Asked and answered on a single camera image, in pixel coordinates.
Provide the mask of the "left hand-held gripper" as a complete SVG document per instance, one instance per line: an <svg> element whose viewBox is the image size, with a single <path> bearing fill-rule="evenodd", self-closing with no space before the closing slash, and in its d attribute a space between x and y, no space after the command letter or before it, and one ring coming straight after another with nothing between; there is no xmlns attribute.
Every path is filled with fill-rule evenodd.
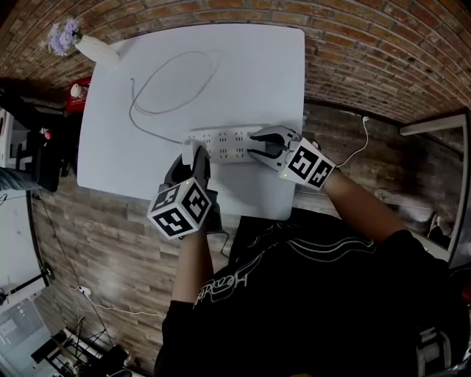
<svg viewBox="0 0 471 377"><path fill-rule="evenodd" d="M207 185L209 179L210 156L205 147L196 150L192 169L183 163L180 155L163 181L164 185L172 187L162 188L149 206L149 221L169 240L181 239L201 229L206 233L221 232L218 193L201 187Z"/></svg>

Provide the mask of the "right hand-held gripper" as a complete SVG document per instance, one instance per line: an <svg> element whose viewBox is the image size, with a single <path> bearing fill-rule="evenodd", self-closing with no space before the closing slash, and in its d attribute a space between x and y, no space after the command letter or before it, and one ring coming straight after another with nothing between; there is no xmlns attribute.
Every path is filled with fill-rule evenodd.
<svg viewBox="0 0 471 377"><path fill-rule="evenodd" d="M290 128L278 125L253 133L250 139L274 144L287 149L248 149L250 157L277 171L284 180L321 190L336 168L318 147Z"/></svg>

